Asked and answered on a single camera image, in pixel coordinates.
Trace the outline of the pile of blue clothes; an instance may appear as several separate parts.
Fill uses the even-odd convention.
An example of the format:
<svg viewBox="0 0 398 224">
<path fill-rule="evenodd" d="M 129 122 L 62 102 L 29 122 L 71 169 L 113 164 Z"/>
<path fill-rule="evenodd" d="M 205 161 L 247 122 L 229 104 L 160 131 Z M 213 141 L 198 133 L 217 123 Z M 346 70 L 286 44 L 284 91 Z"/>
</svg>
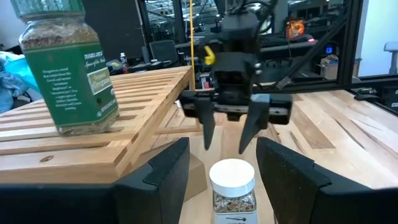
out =
<svg viewBox="0 0 398 224">
<path fill-rule="evenodd" d="M 41 99 L 25 57 L 0 51 L 0 114 Z"/>
</svg>

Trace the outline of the black metal rig frame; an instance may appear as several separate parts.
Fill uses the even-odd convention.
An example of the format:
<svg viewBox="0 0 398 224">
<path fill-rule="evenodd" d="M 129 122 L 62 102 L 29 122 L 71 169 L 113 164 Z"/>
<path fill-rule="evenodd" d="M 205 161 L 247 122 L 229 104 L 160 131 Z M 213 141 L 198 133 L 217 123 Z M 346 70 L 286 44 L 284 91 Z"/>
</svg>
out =
<svg viewBox="0 0 398 224">
<path fill-rule="evenodd" d="M 279 81 L 271 85 L 256 85 L 252 88 L 255 93 L 310 93 L 330 90 L 349 90 L 363 87 L 381 87 L 398 85 L 398 75 L 381 75 L 375 79 L 368 79 L 359 83 L 352 82 L 356 47 L 358 43 L 359 27 L 364 0 L 348 0 L 346 11 L 340 20 L 334 23 L 327 32 L 299 61 L 293 63 L 288 72 Z M 343 48 L 338 61 L 338 73 L 335 80 L 321 80 L 294 83 L 293 77 L 312 59 L 326 43 L 344 30 Z"/>
</svg>

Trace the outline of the background cardboard box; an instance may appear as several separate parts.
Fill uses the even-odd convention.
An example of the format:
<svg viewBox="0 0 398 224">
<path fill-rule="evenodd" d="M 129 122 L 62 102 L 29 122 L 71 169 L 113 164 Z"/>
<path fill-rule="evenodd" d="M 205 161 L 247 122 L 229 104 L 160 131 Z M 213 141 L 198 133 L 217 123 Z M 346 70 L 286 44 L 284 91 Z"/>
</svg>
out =
<svg viewBox="0 0 398 224">
<path fill-rule="evenodd" d="M 334 54 L 327 55 L 320 61 L 320 75 L 327 80 L 335 80 L 338 72 L 338 57 Z"/>
</svg>

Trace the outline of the small orange box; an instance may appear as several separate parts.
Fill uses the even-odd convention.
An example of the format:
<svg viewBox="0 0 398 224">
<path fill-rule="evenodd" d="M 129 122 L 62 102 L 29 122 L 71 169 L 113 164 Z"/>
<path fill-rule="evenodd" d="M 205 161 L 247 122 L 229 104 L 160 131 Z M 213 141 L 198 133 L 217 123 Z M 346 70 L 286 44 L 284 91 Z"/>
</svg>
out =
<svg viewBox="0 0 398 224">
<path fill-rule="evenodd" d="M 287 40 L 293 39 L 300 35 L 304 35 L 304 32 L 305 32 L 304 20 L 292 20 L 286 22 L 285 38 Z"/>
</svg>

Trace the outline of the green-lid oregano jar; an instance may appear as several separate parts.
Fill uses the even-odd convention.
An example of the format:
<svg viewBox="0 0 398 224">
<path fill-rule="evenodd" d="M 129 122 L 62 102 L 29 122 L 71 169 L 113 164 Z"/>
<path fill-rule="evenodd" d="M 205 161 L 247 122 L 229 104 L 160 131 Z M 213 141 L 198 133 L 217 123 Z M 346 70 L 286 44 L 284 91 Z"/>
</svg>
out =
<svg viewBox="0 0 398 224">
<path fill-rule="evenodd" d="M 19 45 L 62 135 L 104 133 L 119 116 L 106 59 L 82 0 L 10 0 Z"/>
</svg>

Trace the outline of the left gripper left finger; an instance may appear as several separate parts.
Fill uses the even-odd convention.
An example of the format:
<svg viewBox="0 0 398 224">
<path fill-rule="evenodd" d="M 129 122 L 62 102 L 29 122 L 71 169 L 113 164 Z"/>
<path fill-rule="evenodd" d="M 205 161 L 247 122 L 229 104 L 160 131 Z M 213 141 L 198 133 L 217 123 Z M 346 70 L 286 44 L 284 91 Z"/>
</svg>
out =
<svg viewBox="0 0 398 224">
<path fill-rule="evenodd" d="M 180 138 L 114 184 L 119 224 L 178 224 L 188 181 L 189 138 Z"/>
</svg>

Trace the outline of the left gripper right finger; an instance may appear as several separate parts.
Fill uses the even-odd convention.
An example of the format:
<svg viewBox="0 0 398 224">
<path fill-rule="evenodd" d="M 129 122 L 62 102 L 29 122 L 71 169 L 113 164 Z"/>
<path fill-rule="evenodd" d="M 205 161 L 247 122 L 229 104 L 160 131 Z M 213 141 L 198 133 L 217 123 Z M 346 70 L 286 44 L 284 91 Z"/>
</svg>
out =
<svg viewBox="0 0 398 224">
<path fill-rule="evenodd" d="M 257 139 L 256 157 L 278 224 L 310 224 L 317 192 L 331 180 L 313 160 L 269 138 Z"/>
</svg>

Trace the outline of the black office chair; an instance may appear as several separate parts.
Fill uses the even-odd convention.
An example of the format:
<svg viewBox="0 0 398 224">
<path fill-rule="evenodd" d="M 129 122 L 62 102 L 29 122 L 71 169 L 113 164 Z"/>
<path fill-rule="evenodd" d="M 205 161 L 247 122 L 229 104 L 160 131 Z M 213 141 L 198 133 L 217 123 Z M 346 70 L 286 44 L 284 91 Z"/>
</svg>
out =
<svg viewBox="0 0 398 224">
<path fill-rule="evenodd" d="M 160 40 L 149 44 L 153 59 L 158 61 L 177 62 L 178 53 L 173 40 Z"/>
</svg>

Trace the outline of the white-lid bagel seasoning jar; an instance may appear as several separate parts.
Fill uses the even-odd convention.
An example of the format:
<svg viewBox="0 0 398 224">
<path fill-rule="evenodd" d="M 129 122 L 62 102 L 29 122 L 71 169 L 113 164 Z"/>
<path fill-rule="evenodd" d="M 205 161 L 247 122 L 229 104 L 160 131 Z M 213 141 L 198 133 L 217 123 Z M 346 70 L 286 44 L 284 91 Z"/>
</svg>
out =
<svg viewBox="0 0 398 224">
<path fill-rule="evenodd" d="M 209 171 L 214 224 L 258 224 L 255 171 L 242 159 L 224 159 Z"/>
</svg>

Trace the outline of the small cardboard box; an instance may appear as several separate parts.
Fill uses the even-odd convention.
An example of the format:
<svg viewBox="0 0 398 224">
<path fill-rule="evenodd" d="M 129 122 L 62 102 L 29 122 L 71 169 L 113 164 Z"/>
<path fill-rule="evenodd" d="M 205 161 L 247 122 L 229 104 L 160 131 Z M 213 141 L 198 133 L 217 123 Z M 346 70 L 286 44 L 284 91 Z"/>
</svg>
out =
<svg viewBox="0 0 398 224">
<path fill-rule="evenodd" d="M 194 154 L 190 154 L 187 188 L 184 201 L 202 193 L 207 189 L 206 170 L 204 163 Z"/>
</svg>

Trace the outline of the red white packet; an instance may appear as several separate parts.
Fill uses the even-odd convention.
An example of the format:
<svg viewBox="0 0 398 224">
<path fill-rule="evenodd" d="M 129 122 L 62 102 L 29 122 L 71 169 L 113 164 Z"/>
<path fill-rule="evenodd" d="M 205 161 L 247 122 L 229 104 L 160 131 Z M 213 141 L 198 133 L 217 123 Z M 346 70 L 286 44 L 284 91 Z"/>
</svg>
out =
<svg viewBox="0 0 398 224">
<path fill-rule="evenodd" d="M 209 73 L 203 73 L 200 75 L 200 83 L 202 89 L 209 89 L 212 87 L 212 79 Z"/>
</svg>

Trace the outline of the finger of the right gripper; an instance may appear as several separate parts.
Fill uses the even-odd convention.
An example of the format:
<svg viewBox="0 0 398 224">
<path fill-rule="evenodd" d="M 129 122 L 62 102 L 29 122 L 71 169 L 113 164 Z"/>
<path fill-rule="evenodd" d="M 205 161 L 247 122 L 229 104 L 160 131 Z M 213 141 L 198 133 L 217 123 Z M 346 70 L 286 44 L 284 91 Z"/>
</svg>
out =
<svg viewBox="0 0 398 224">
<path fill-rule="evenodd" d="M 203 140 L 205 149 L 209 149 L 213 138 L 215 119 L 213 103 L 209 98 L 199 98 L 196 101 L 198 120 L 203 126 Z"/>
<path fill-rule="evenodd" d="M 241 139 L 239 142 L 239 153 L 242 154 L 250 143 L 251 139 L 262 129 L 261 121 L 269 117 L 269 95 L 252 95 L 248 106 L 248 113 L 244 123 Z"/>
</svg>

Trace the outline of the wooden slatted shelf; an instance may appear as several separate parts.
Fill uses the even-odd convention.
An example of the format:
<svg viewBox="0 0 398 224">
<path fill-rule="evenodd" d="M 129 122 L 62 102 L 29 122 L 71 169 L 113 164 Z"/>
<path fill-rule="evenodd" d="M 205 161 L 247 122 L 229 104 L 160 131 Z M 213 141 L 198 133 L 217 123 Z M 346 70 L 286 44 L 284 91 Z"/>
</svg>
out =
<svg viewBox="0 0 398 224">
<path fill-rule="evenodd" d="M 107 133 L 59 135 L 43 100 L 0 114 L 0 184 L 118 180 L 192 81 L 190 66 L 113 76 L 120 115 Z"/>
</svg>

